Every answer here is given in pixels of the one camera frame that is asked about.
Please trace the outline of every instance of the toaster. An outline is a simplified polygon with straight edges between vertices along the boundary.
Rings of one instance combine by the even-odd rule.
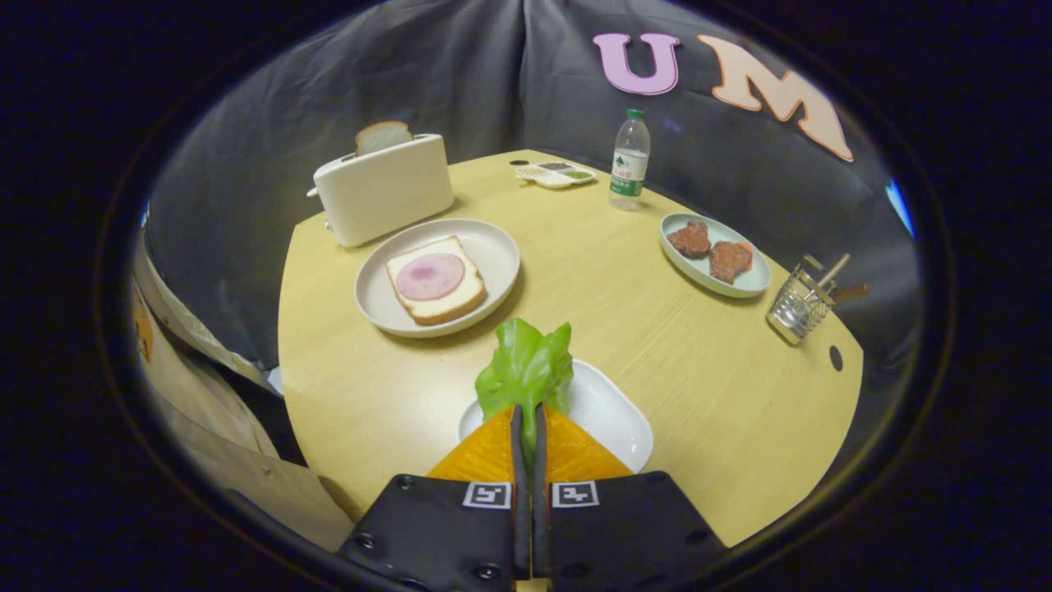
[[[315,171],[307,196],[321,197],[340,244],[357,246],[453,204],[445,143],[438,134],[418,134],[365,156],[338,158]]]

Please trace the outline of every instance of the green bottle label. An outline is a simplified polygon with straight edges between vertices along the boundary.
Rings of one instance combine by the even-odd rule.
[[[646,178],[649,160],[646,156],[613,152],[610,190],[628,197],[639,197],[643,192],[643,180]]]

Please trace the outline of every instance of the metal cup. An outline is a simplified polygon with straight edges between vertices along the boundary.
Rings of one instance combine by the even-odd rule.
[[[836,282],[830,280],[823,289],[815,279],[825,271],[826,267],[814,257],[804,254],[782,284],[767,313],[767,323],[794,346],[807,338],[835,305],[830,293],[836,289]]]

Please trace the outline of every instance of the table hole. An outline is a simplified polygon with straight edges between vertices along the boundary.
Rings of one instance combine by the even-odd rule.
[[[841,356],[841,351],[836,349],[836,346],[829,347],[829,362],[833,363],[836,372],[844,370],[844,358]]]

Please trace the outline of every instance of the lettuce leaf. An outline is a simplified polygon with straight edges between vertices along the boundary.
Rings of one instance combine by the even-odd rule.
[[[573,380],[570,356],[570,324],[542,335],[521,319],[497,328],[497,350],[474,382],[483,422],[521,405],[523,429],[520,438],[526,467],[532,468],[537,450],[537,420],[533,410],[546,404],[562,414],[569,413],[566,392]]]

